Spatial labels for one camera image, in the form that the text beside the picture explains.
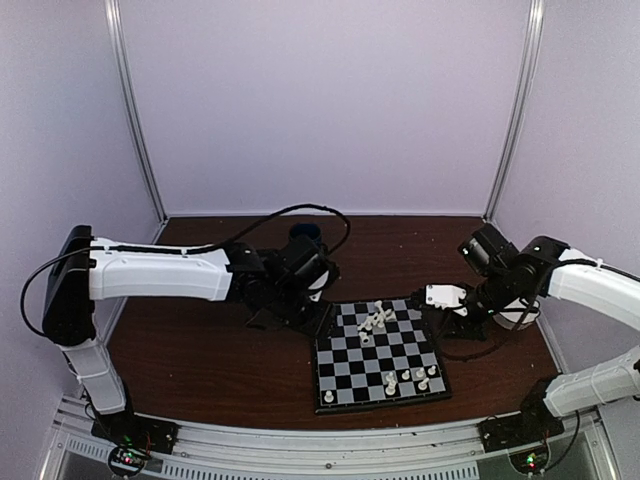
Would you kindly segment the white chess king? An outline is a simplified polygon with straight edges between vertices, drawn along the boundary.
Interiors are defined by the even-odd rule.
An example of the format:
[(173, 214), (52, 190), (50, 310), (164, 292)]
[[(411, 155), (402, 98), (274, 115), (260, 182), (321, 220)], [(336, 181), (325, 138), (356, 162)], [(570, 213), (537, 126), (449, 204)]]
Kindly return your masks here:
[(385, 393), (387, 396), (393, 396), (396, 393), (397, 379), (394, 372), (389, 372), (386, 377)]

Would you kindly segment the white chess bishop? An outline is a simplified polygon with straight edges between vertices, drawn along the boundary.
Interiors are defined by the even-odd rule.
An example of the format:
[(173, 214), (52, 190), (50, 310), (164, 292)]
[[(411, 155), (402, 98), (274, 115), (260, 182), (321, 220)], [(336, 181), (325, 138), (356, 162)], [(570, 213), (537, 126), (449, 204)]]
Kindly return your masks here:
[(426, 391), (428, 389), (428, 385), (429, 385), (429, 378), (425, 378), (423, 379), (421, 382), (418, 383), (418, 388), (420, 391)]

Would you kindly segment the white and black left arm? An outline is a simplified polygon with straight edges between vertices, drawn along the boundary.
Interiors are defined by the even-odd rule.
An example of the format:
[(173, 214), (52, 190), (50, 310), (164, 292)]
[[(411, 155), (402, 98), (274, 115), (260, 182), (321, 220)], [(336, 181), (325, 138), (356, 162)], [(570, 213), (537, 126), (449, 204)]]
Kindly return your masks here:
[(94, 324), (94, 305), (111, 298), (194, 298), (242, 303), (267, 311), (310, 338), (335, 319), (322, 292), (339, 276), (325, 247), (305, 235), (281, 249), (246, 243), (191, 247), (123, 244), (72, 229), (49, 268), (42, 319), (44, 336), (70, 361), (106, 429), (123, 444), (137, 442), (144, 424), (130, 410), (125, 385)]

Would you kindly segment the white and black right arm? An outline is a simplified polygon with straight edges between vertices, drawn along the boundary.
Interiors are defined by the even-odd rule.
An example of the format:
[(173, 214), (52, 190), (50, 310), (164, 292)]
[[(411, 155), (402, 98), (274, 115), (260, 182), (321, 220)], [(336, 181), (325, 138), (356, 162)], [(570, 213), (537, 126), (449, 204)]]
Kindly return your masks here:
[[(452, 315), (462, 330), (481, 329), (490, 319), (519, 330), (536, 318), (537, 302), (560, 302), (558, 319), (574, 327), (575, 347), (591, 347), (592, 328), (577, 320), (609, 318), (639, 329), (639, 277), (555, 238), (538, 236), (518, 249), (493, 225), (485, 224), (458, 248), (483, 282), (440, 285), (431, 305)], [(524, 397), (512, 430), (519, 440), (535, 440), (570, 413), (639, 394), (639, 349), (573, 372), (539, 379)]]

